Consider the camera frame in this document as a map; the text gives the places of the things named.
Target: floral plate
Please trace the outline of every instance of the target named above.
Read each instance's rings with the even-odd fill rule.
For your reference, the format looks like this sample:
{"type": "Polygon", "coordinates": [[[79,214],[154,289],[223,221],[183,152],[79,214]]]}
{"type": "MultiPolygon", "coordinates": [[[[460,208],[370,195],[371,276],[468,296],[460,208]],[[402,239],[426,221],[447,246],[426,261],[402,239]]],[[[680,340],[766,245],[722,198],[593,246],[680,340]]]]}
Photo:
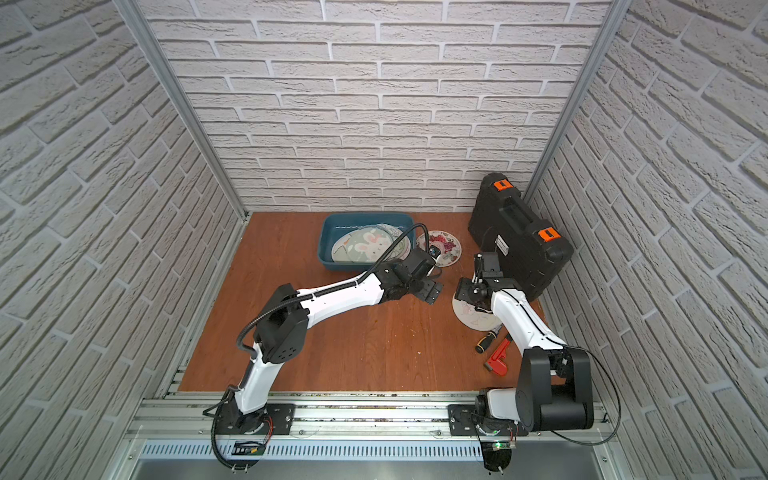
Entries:
{"type": "MultiPolygon", "coordinates": [[[[462,245],[456,237],[448,232],[442,230],[430,230],[429,244],[438,247],[438,250],[440,250],[440,257],[437,257],[437,266],[451,266],[458,262],[459,257],[462,255],[462,245]]],[[[416,245],[424,250],[423,233],[416,239],[416,245]]]]}

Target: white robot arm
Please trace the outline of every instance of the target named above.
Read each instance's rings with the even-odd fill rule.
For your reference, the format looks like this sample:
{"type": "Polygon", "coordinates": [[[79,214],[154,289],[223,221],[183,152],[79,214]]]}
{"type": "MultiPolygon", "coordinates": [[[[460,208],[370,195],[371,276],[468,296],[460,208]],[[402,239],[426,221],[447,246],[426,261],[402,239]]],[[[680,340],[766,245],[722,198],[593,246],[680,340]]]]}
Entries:
{"type": "Polygon", "coordinates": [[[278,286],[261,314],[237,337],[238,348],[250,354],[250,361],[240,384],[230,386],[222,401],[204,412],[215,418],[214,427],[220,423],[233,434],[258,430],[277,373],[301,352],[306,331],[323,320],[361,306],[398,300],[408,293],[433,304],[442,284],[428,277],[439,254],[434,247],[430,250],[415,248],[404,260],[381,262],[332,285],[299,290],[289,283],[278,286]],[[251,330],[253,347],[243,342],[251,330]]]}
{"type": "MultiPolygon", "coordinates": [[[[301,308],[308,312],[306,314],[308,319],[306,328],[310,329],[323,320],[348,310],[380,303],[384,290],[382,290],[379,278],[376,275],[371,275],[361,283],[357,283],[361,276],[362,274],[349,280],[318,288],[298,289],[296,293],[302,296],[350,281],[356,283],[355,286],[345,288],[344,290],[338,290],[325,296],[318,296],[299,302],[301,308]]],[[[265,361],[261,342],[254,341],[253,350],[255,350],[256,354],[251,354],[248,370],[243,377],[243,381],[240,383],[240,389],[235,392],[237,407],[242,414],[256,412],[266,405],[266,397],[272,388],[277,373],[285,363],[285,359],[281,357],[275,359],[282,360],[279,362],[265,361]]]]}
{"type": "Polygon", "coordinates": [[[520,422],[529,432],[589,429],[594,412],[587,353],[557,337],[516,286],[504,277],[497,253],[479,253],[475,276],[462,278],[456,289],[457,300],[501,319],[522,354],[517,388],[482,391],[478,415],[491,430],[494,419],[520,422]],[[552,385],[552,376],[564,378],[565,384],[552,385]]]}

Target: metal vent grille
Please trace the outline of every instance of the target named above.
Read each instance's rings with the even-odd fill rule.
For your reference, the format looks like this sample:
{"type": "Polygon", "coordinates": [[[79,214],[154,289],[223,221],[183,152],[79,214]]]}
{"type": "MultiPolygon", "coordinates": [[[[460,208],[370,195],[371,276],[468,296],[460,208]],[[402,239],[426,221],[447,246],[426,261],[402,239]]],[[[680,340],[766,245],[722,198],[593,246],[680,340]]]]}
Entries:
{"type": "MultiPolygon", "coordinates": [[[[265,460],[389,460],[481,462],[477,442],[467,440],[430,441],[343,441],[274,439],[260,457],[232,455],[235,440],[219,442],[227,458],[265,460]]],[[[206,440],[147,440],[141,451],[145,459],[213,458],[206,440]]]]}

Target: aluminum frame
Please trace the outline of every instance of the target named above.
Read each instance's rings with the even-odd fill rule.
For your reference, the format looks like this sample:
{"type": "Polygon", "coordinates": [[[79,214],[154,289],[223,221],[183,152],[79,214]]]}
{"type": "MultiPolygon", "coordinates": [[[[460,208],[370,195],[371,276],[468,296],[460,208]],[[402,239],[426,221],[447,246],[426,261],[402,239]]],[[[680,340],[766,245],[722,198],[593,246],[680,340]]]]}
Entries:
{"type": "Polygon", "coordinates": [[[224,170],[221,159],[216,153],[208,133],[206,133],[203,124],[197,117],[197,113],[192,108],[192,104],[184,92],[179,78],[174,73],[173,67],[170,66],[170,62],[165,53],[163,53],[160,42],[157,41],[157,37],[152,32],[152,28],[149,26],[147,18],[141,12],[138,3],[136,3],[136,0],[114,0],[114,3],[125,20],[125,24],[134,34],[139,47],[144,52],[147,63],[154,69],[158,81],[160,81],[160,84],[163,85],[166,93],[168,93],[170,102],[174,104],[179,118],[183,121],[184,126],[187,127],[197,148],[200,149],[205,163],[208,164],[210,171],[213,172],[216,181],[224,192],[224,196],[227,197],[240,220],[245,221],[247,217],[246,208],[243,202],[240,201],[240,197],[237,195],[237,191],[232,185],[227,171],[224,170]]]}
{"type": "MultiPolygon", "coordinates": [[[[474,405],[477,392],[273,392],[271,402],[296,405],[288,435],[275,435],[273,446],[264,458],[312,460],[439,460],[478,461],[474,437],[451,437],[448,405],[474,405]],[[301,449],[354,446],[367,448],[363,453],[342,454],[340,451],[313,451],[301,455],[301,449]],[[400,451],[386,450],[398,447],[400,451]],[[416,451],[411,447],[423,447],[416,451]],[[475,449],[456,455],[455,449],[475,449]]],[[[204,408],[220,399],[220,393],[175,393],[166,399],[144,400],[128,426],[105,480],[127,480],[141,458],[210,458],[210,418],[204,408]],[[145,448],[146,445],[160,446],[145,448]]],[[[603,407],[595,404],[595,418],[603,417],[603,407]]],[[[568,432],[573,439],[594,442],[613,429],[610,423],[595,423],[589,430],[568,432]]],[[[496,437],[480,438],[491,440],[496,437]]],[[[250,435],[219,435],[217,442],[228,452],[238,439],[250,435]]],[[[537,432],[520,437],[519,442],[563,442],[550,432],[537,432]]],[[[614,440],[602,449],[596,448],[596,459],[603,476],[623,478],[617,472],[613,449],[621,447],[614,440]]]]}
{"type": "Polygon", "coordinates": [[[244,222],[235,223],[235,227],[230,233],[230,238],[227,240],[227,245],[224,246],[219,264],[216,266],[205,291],[203,291],[203,295],[200,297],[200,302],[197,304],[197,308],[192,315],[192,320],[189,322],[187,330],[184,332],[184,338],[179,342],[174,357],[170,361],[165,374],[163,374],[163,379],[157,386],[157,390],[155,390],[154,398],[161,399],[168,394],[168,390],[174,384],[174,380],[177,377],[179,368],[187,368],[187,364],[192,358],[195,346],[197,346],[197,341],[200,340],[200,336],[203,335],[205,323],[208,320],[210,311],[214,307],[216,298],[219,296],[224,279],[227,278],[227,272],[230,271],[230,265],[232,264],[235,253],[237,253],[237,248],[240,245],[240,241],[243,239],[243,234],[245,233],[245,229],[248,227],[249,222],[250,215],[246,217],[244,222]]]}
{"type": "Polygon", "coordinates": [[[631,3],[632,0],[613,0],[611,7],[606,12],[603,23],[594,37],[592,48],[590,48],[589,53],[587,54],[587,59],[581,66],[578,77],[576,77],[576,83],[574,83],[573,90],[571,90],[571,94],[568,95],[565,106],[560,112],[560,117],[554,125],[554,130],[552,131],[552,136],[549,138],[549,142],[547,142],[547,147],[545,148],[544,153],[541,154],[541,159],[538,161],[538,164],[531,175],[531,179],[528,182],[528,187],[523,193],[523,200],[525,200],[526,203],[529,204],[533,201],[533,196],[536,193],[536,190],[538,190],[541,180],[547,173],[547,169],[552,163],[552,160],[554,160],[554,153],[557,151],[563,138],[565,138],[565,132],[568,131],[571,122],[576,117],[581,102],[587,95],[587,90],[589,90],[589,86],[592,84],[594,76],[597,74],[600,65],[602,65],[603,59],[605,58],[605,55],[611,46],[611,42],[621,26],[621,22],[624,20],[624,16],[627,14],[627,10],[629,10],[631,3]]]}

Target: mounting plate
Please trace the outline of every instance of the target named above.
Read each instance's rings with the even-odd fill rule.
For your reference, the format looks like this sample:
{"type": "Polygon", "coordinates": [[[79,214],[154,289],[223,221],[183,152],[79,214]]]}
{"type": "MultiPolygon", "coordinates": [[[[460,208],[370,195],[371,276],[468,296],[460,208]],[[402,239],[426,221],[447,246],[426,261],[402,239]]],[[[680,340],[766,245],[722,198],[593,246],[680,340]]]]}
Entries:
{"type": "MultiPolygon", "coordinates": [[[[272,435],[288,435],[290,427],[293,424],[293,413],[296,411],[296,405],[292,403],[267,403],[264,406],[263,416],[269,416],[272,419],[272,435]]],[[[248,432],[248,435],[266,435],[270,426],[262,422],[262,415],[245,415],[245,419],[240,419],[240,412],[237,410],[237,404],[230,402],[221,409],[221,419],[216,424],[217,435],[242,435],[248,432]]]]}
{"type": "MultiPolygon", "coordinates": [[[[475,430],[475,420],[479,420],[475,411],[474,405],[448,405],[448,418],[449,427],[451,429],[451,436],[466,437],[466,436],[502,436],[509,437],[508,425],[511,424],[510,420],[489,419],[486,423],[488,426],[483,428],[483,425],[475,430]]],[[[528,430],[518,422],[518,430],[515,433],[518,437],[525,437],[528,435],[528,430]]]]}
{"type": "Polygon", "coordinates": [[[442,283],[435,282],[434,280],[430,279],[424,279],[424,285],[422,289],[418,292],[414,292],[413,296],[419,300],[424,300],[429,305],[432,305],[437,300],[440,292],[442,292],[442,283]]]}

